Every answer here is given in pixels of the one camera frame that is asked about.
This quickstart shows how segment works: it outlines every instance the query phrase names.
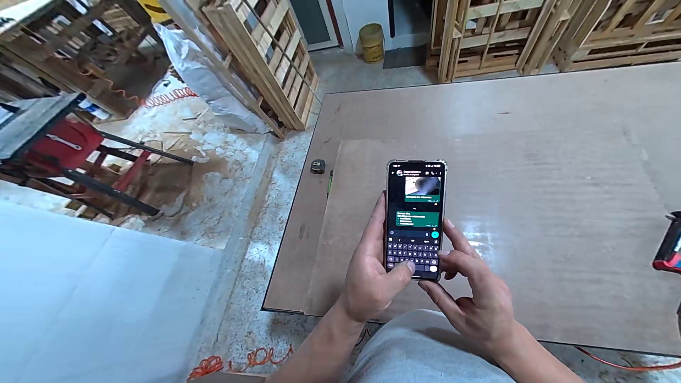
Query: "person's right hand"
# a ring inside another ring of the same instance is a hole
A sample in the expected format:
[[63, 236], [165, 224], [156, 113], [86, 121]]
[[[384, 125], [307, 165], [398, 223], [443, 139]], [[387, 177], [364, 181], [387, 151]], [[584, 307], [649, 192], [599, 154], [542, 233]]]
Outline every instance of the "person's right hand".
[[421, 281], [419, 286], [465, 337], [491, 354], [512, 347], [510, 343], [518, 323], [513, 318], [511, 291], [448, 219], [444, 232], [454, 250], [440, 252], [440, 268], [445, 271], [445, 279], [454, 278], [457, 273], [468, 277], [473, 297], [454, 299], [440, 284], [430, 281]]

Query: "smartphone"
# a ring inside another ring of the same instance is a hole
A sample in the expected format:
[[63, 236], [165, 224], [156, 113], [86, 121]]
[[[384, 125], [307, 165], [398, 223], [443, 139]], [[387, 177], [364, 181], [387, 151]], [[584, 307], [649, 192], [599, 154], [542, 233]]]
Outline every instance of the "smartphone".
[[387, 272], [400, 262], [416, 264], [412, 279], [440, 280], [437, 252], [445, 211], [444, 159], [393, 159], [387, 163], [385, 253]]

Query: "hand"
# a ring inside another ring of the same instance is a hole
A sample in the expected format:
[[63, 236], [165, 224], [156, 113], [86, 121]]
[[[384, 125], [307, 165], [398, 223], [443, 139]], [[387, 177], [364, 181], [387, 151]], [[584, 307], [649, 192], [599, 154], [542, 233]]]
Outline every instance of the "hand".
[[513, 318], [511, 291], [448, 219], [444, 231], [454, 250], [441, 251], [440, 268], [445, 271], [445, 279], [452, 279], [457, 273], [468, 277], [473, 297], [454, 299], [440, 284], [430, 281], [421, 281], [419, 286], [459, 333], [477, 341], [492, 355], [512, 347], [517, 322]]
[[345, 275], [345, 289], [338, 299], [347, 315], [358, 322], [376, 318], [409, 284], [416, 266], [402, 262], [389, 273], [383, 267], [385, 237], [385, 191], [376, 202], [362, 240], [352, 255]]

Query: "white plastic bag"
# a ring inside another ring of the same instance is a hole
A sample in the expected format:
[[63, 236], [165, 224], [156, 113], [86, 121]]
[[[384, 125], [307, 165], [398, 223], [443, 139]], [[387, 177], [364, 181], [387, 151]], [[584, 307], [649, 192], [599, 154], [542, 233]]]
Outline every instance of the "white plastic bag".
[[168, 29], [158, 24], [154, 24], [154, 28], [161, 36], [170, 62], [182, 80], [210, 106], [220, 120], [228, 127], [246, 132], [266, 133], [269, 130], [258, 116], [223, 87], [217, 76], [209, 69], [208, 59], [199, 47], [187, 38], [184, 31]]

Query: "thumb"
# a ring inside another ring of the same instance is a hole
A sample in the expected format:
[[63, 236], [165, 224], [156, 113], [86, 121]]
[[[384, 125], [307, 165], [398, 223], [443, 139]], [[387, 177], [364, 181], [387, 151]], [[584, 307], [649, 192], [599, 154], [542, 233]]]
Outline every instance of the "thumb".
[[383, 276], [384, 289], [392, 300], [411, 281], [416, 265], [412, 261], [401, 262], [392, 271]]

